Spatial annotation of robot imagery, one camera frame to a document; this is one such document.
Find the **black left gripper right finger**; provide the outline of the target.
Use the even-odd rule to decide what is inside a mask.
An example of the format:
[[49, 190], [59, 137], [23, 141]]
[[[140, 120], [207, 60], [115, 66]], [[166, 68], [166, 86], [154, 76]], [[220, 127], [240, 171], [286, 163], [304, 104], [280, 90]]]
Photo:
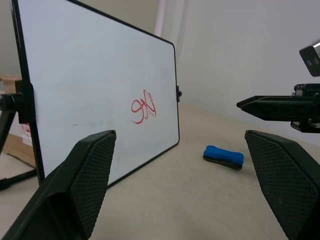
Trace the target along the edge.
[[320, 238], [320, 165], [297, 142], [247, 130], [260, 189], [289, 240]]

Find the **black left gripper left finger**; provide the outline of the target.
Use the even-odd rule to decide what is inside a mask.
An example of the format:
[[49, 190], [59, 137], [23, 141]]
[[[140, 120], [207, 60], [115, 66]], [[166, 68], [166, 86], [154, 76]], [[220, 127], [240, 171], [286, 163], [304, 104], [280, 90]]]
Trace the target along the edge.
[[108, 188], [116, 139], [116, 131], [107, 130], [79, 140], [3, 239], [88, 240]]

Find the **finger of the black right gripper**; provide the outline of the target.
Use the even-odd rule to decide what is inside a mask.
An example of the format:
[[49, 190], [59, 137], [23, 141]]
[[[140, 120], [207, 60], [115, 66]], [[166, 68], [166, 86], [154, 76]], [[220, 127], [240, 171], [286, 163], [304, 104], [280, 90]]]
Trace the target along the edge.
[[315, 96], [256, 95], [236, 106], [264, 121], [320, 122], [320, 99]]

